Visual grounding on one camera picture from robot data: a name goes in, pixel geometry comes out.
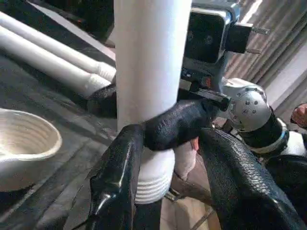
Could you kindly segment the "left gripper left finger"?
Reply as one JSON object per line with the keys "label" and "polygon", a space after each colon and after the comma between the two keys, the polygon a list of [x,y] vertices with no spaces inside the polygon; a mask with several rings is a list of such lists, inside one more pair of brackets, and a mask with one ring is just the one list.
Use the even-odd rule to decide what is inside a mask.
{"label": "left gripper left finger", "polygon": [[108,160],[90,179],[90,230],[130,230],[143,151],[143,128],[128,125],[106,150]]}

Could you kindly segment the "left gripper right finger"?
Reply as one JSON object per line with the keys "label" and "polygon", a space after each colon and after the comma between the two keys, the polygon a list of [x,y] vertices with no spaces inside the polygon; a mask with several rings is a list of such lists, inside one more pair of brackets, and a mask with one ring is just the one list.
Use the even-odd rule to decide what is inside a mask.
{"label": "left gripper right finger", "polygon": [[199,134],[210,190],[223,230],[305,230],[286,194],[235,137],[217,129]]}

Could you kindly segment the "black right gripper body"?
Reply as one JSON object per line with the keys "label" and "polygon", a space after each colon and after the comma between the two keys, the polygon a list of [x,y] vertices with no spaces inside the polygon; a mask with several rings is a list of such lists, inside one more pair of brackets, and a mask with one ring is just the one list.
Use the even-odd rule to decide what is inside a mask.
{"label": "black right gripper body", "polygon": [[205,67],[201,70],[183,67],[180,75],[179,100],[208,99],[225,112],[231,97],[223,93],[222,78],[225,67]]}

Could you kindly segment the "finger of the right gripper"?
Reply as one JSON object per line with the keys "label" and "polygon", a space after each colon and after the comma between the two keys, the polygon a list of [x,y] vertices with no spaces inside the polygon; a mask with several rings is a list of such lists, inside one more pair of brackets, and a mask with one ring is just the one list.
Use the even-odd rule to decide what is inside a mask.
{"label": "finger of the right gripper", "polygon": [[117,88],[110,84],[94,92],[87,100],[87,111],[99,116],[117,118]]}
{"label": "finger of the right gripper", "polygon": [[227,109],[227,100],[181,100],[172,108],[146,122],[144,144],[153,151],[176,148],[211,126],[218,112]]}

